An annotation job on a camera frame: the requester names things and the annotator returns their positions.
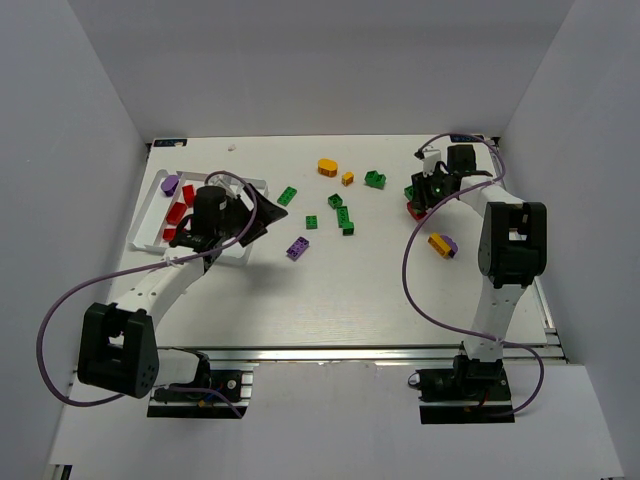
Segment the red curved lego brick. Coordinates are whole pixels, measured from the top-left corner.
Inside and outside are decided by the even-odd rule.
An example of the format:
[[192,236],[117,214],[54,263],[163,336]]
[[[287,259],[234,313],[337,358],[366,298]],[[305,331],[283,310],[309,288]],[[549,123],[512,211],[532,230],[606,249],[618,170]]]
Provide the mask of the red curved lego brick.
[[182,197],[183,197],[184,203],[187,205],[188,208],[193,207],[195,194],[196,194],[196,191],[193,185],[188,184],[182,187]]

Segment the small red lego brick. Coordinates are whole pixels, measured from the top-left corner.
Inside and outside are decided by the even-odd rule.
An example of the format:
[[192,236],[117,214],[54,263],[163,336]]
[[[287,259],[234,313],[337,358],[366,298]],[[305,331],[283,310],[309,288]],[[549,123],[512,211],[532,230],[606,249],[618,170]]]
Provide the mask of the small red lego brick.
[[168,225],[178,225],[184,218],[188,207],[182,202],[176,202],[172,205],[166,216],[166,223]]

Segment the purple rounded lego brick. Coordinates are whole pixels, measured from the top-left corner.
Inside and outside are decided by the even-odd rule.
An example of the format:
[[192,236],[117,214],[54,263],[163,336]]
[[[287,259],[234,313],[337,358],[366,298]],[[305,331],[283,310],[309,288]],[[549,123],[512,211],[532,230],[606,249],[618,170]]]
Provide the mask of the purple rounded lego brick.
[[160,184],[161,192],[167,197],[173,196],[179,184],[179,181],[180,177],[178,175],[166,176]]

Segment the red arched lego brick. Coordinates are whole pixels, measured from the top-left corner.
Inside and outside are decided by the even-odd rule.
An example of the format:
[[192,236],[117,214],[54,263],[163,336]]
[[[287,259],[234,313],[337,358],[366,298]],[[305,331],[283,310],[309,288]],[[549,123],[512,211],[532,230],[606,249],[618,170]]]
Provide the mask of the red arched lego brick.
[[412,202],[409,201],[406,204],[406,208],[408,213],[410,214],[410,216],[415,220],[415,221],[420,221],[421,219],[423,219],[428,211],[429,208],[425,207],[424,205],[418,204],[416,202]]

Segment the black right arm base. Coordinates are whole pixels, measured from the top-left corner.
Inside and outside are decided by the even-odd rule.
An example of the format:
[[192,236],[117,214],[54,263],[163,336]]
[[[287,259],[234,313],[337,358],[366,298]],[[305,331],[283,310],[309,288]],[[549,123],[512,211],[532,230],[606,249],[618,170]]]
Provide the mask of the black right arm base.
[[497,380],[456,383],[454,370],[420,369],[407,379],[419,393],[422,425],[508,424],[515,422],[506,373]]

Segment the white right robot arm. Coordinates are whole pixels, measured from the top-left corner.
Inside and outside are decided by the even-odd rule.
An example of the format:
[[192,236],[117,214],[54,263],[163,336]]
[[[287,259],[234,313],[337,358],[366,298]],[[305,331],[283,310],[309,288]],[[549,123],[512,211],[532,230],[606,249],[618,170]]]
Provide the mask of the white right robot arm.
[[449,146],[445,155],[427,146],[415,153],[422,171],[411,177],[413,212],[423,216],[444,200],[461,200],[483,221],[478,268],[483,276],[471,331],[462,342],[471,361],[495,363],[524,292],[547,264],[547,208],[506,191],[476,164],[471,144]]

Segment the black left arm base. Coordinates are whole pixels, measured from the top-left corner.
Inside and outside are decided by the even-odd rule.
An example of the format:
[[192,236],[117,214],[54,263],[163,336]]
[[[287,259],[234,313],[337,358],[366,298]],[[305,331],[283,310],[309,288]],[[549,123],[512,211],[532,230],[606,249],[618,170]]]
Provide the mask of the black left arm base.
[[252,396],[254,364],[210,365],[207,379],[152,390],[147,417],[155,419],[240,420]]

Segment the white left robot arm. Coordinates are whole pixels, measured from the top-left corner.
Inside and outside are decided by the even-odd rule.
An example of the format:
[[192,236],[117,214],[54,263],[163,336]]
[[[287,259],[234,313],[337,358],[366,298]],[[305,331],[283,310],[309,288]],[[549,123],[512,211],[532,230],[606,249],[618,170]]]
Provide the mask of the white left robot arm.
[[133,398],[151,391],[160,370],[155,336],[160,320],[225,247],[250,245],[288,215],[252,184],[244,193],[252,198],[252,208],[225,187],[198,188],[192,211],[175,226],[160,265],[111,304],[88,308],[77,369],[81,383]]

